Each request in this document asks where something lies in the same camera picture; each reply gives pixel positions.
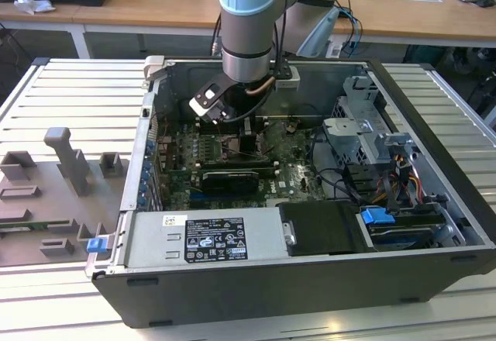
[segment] wooden desk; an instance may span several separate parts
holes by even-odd
[[[391,42],[395,38],[430,39],[439,45],[463,40],[496,42],[496,7],[480,8],[460,0],[351,0],[363,23],[364,40]],[[347,6],[347,0],[339,0]]]
[[[339,0],[346,6],[346,0]],[[496,47],[496,7],[478,8],[459,0],[413,2],[351,0],[363,23],[363,41],[455,47]],[[91,56],[86,32],[211,35],[218,0],[107,0],[102,7],[55,5],[49,13],[28,15],[0,4],[0,20],[17,29],[54,29],[72,34],[78,55]],[[332,41],[342,43],[350,22],[339,19]]]

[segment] black plastic cover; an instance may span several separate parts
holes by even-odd
[[[279,205],[282,222],[292,225],[296,244],[290,256],[366,252],[356,207],[341,201],[304,201]]]

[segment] gray 3d-printed part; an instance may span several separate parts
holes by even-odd
[[[12,186],[10,188],[0,188],[0,199],[24,199],[37,198],[41,195],[38,186]]]
[[[69,143],[70,137],[71,131],[68,128],[49,128],[43,141],[55,150],[64,173],[72,183],[77,196],[84,196],[88,190],[88,182],[86,181],[88,164],[85,161],[86,167],[81,166],[81,161],[78,160]]]
[[[68,223],[49,224],[46,228],[54,234],[74,234],[79,230],[79,224],[72,219]]]
[[[100,222],[98,224],[98,226],[96,227],[96,234],[95,236],[99,236],[99,235],[105,235],[107,233],[107,230],[105,230],[105,227],[103,226],[103,224]]]
[[[25,181],[29,180],[23,168],[35,167],[33,159],[27,151],[10,151],[0,163],[0,171],[9,181]]]
[[[90,167],[88,165],[88,162],[86,161],[86,158],[84,157],[84,154],[81,150],[74,150],[74,155],[76,156],[76,161],[79,167],[85,169],[84,175],[88,175],[88,172],[90,171]],[[57,167],[59,168],[60,174],[62,174],[62,177],[67,178],[66,173],[64,172],[64,166],[62,164],[57,164]]]
[[[31,218],[29,209],[10,209],[0,211],[0,223],[24,222]]]
[[[68,238],[63,239],[43,239],[40,251],[48,257],[71,255],[74,253],[74,246]]]
[[[103,153],[100,157],[100,169],[103,178],[121,177],[123,169],[119,153]]]
[[[81,223],[81,226],[79,226],[79,231],[77,232],[76,241],[80,243],[83,248],[86,249],[89,239],[94,237],[95,236],[88,230],[88,227],[86,227],[84,223]]]

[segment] blue drive latch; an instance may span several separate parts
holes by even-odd
[[[360,213],[366,225],[369,223],[395,223],[392,215],[386,213],[386,208],[367,208]]]

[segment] barcode sticker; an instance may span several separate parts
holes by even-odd
[[[165,215],[162,226],[185,226],[188,215]]]

